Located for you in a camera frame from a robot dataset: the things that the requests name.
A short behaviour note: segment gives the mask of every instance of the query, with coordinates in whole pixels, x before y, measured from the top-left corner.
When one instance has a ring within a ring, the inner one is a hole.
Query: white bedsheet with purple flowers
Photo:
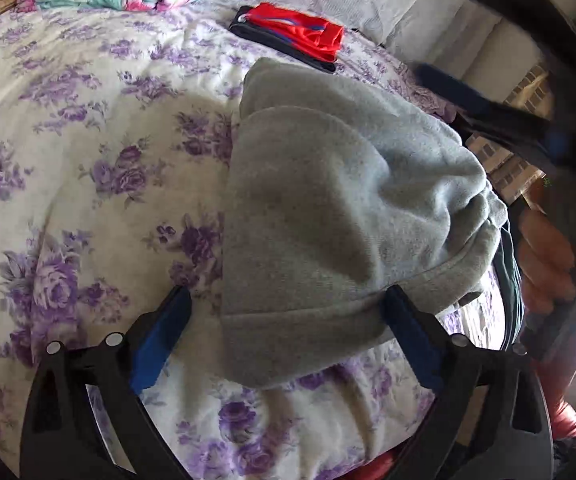
[[[394,341],[274,390],[220,378],[222,211],[242,81],[259,57],[295,62],[227,32],[241,4],[0,17],[0,456],[15,472],[46,343],[125,331],[173,283],[192,290],[193,318],[143,403],[196,479],[331,480],[410,436],[432,401]],[[445,112],[352,32],[338,74]],[[494,280],[446,319],[482,346],[503,336]]]

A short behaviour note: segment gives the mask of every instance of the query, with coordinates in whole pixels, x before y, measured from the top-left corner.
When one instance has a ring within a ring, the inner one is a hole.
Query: floral bedsheet
[[[196,479],[331,480],[413,434],[432,402],[395,341],[274,390],[221,378],[222,211],[242,81],[259,57],[295,62],[226,30],[241,4],[0,17],[0,456],[15,472],[46,343],[125,331],[174,283],[192,290],[193,317],[142,400]],[[338,76],[446,113],[353,32]],[[485,326],[499,302],[490,272],[468,307],[480,344],[491,344],[484,329],[499,331]],[[469,330],[461,312],[445,322]]]

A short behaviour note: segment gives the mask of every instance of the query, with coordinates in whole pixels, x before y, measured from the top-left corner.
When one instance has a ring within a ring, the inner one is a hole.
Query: silver screw
[[[46,352],[48,352],[50,355],[54,355],[61,349],[62,344],[59,341],[52,341],[48,343],[48,346],[46,347]]]
[[[113,332],[106,336],[106,344],[108,346],[118,346],[124,340],[124,334],[120,332]]]
[[[514,353],[516,353],[517,355],[525,355],[528,353],[528,351],[526,350],[525,346],[523,346],[521,343],[519,343],[518,341],[512,345],[512,351]]]
[[[470,343],[470,339],[463,334],[452,334],[450,340],[454,346],[459,346],[461,348],[465,348]]]

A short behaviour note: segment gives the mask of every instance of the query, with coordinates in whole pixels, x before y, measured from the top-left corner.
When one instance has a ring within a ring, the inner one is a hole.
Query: folded gray garment
[[[259,60],[230,161],[228,378],[263,388],[392,337],[388,286],[437,314],[492,261],[507,211],[446,124],[392,95]]]

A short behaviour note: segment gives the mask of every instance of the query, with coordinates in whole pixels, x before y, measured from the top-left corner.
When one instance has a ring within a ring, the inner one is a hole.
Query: dark green fabric
[[[501,350],[507,350],[519,336],[523,322],[524,306],[520,291],[519,266],[514,258],[514,245],[510,234],[510,223],[501,227],[501,241],[492,265],[496,272],[505,311],[505,336]]]

